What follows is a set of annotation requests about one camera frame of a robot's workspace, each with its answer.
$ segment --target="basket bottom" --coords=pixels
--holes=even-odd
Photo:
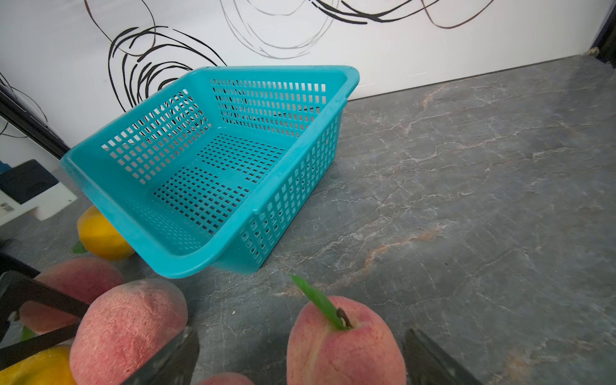
[[[151,204],[136,207],[158,241],[176,255],[210,241],[292,145],[281,135],[211,131],[209,142],[185,154],[188,162],[173,169],[182,162],[178,158],[167,167],[175,171],[161,175],[148,190]]]

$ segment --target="peach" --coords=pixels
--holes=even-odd
[[[254,385],[254,382],[238,373],[218,373],[197,385]]]
[[[352,329],[336,329],[313,303],[304,306],[289,336],[288,385],[406,385],[404,359],[381,317],[351,299],[329,299]]]
[[[83,317],[70,354],[79,385],[118,385],[152,358],[188,320],[184,295],[172,283],[125,283],[98,297]]]
[[[109,262],[94,257],[61,262],[34,279],[86,304],[91,304],[104,292],[124,283],[118,269]],[[74,315],[34,301],[28,301],[21,306],[19,317],[24,325],[39,334],[78,321]]]

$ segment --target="yellow lemon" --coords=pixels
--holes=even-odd
[[[70,346],[58,345],[0,371],[2,385],[76,385],[68,366]]]
[[[91,206],[77,221],[79,239],[92,254],[108,261],[117,261],[135,253],[99,209]]]

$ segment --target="peach stem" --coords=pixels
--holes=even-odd
[[[353,329],[353,325],[351,325],[351,321],[349,321],[349,317],[346,315],[342,307],[338,307],[336,315],[344,320],[344,326]]]

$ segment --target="teal plastic basket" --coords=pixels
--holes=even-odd
[[[257,271],[334,159],[352,67],[208,67],[62,158],[165,277]]]

